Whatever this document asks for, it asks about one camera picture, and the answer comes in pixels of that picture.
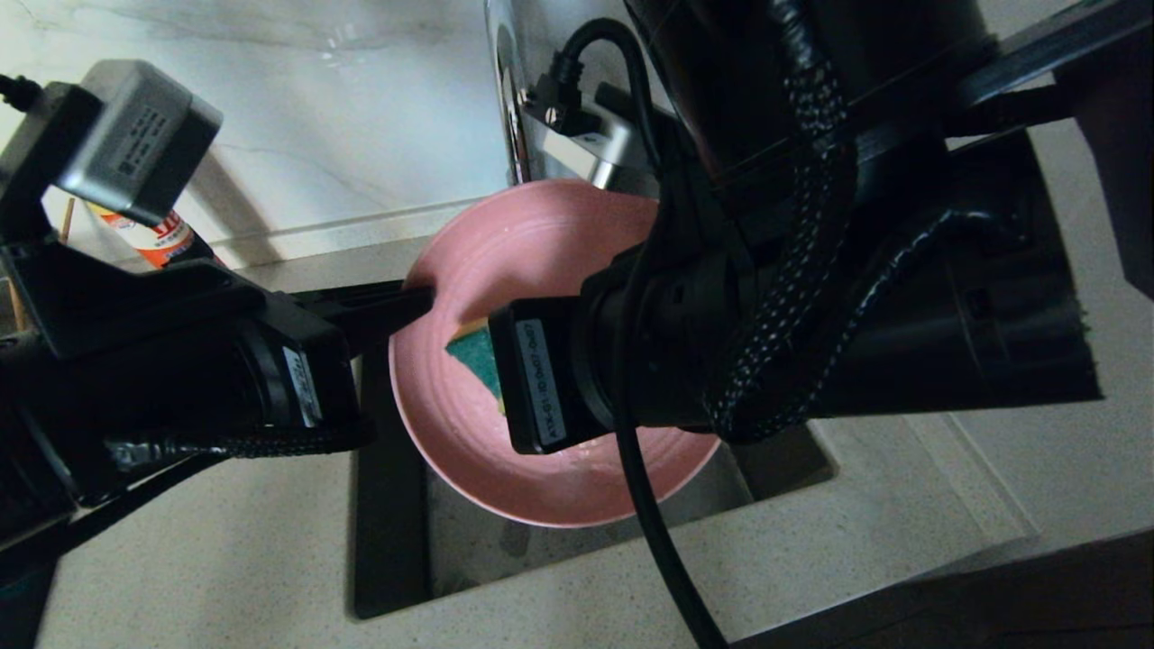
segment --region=pink bowl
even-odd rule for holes
[[[553,455],[518,455],[496,400],[444,351],[462,323],[517,298],[575,296],[582,281],[642,241],[657,204],[579,180],[545,180],[469,208],[429,241],[406,286],[435,286],[433,309],[392,336],[392,391],[428,463],[473,502],[515,521],[597,525],[634,513],[614,435]],[[717,450],[713,435],[638,431],[658,499]]]

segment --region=stainless steel sink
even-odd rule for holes
[[[381,439],[358,452],[351,609],[372,618],[642,536],[636,519],[577,530],[509,521],[474,505],[413,447],[392,402],[383,353],[368,355],[362,403]],[[668,525],[736,509],[833,477],[804,427],[765,442],[722,445],[661,505]]]

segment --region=wooden stick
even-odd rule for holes
[[[68,233],[72,232],[72,210],[76,207],[76,199],[68,199],[68,208],[65,210],[65,224],[60,227],[60,243],[68,245]]]
[[[12,299],[12,319],[16,321],[16,330],[23,331],[28,329],[28,312],[24,311],[24,303],[20,299],[20,291],[16,290],[16,283],[8,278],[8,298]]]

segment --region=speckled countertop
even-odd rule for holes
[[[421,241],[252,269],[275,289],[402,276]],[[818,423],[825,483],[673,531],[730,640],[1033,534],[936,417]],[[689,647],[645,543],[376,618],[347,613],[347,455],[210,469],[69,554],[39,647]]]

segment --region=marble backsplash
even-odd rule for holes
[[[531,60],[586,17],[623,17],[612,0],[549,5],[524,3]],[[310,244],[273,256],[300,256],[427,234],[424,208],[439,224],[505,185],[484,0],[0,0],[0,43],[3,74],[75,82],[99,59],[145,59],[220,109],[212,163],[237,209],[178,203],[210,241],[288,232]],[[0,111],[0,141],[18,120]],[[58,224],[62,201],[47,199]],[[398,214],[387,232],[357,225]],[[76,221],[76,245],[130,256],[93,225]]]

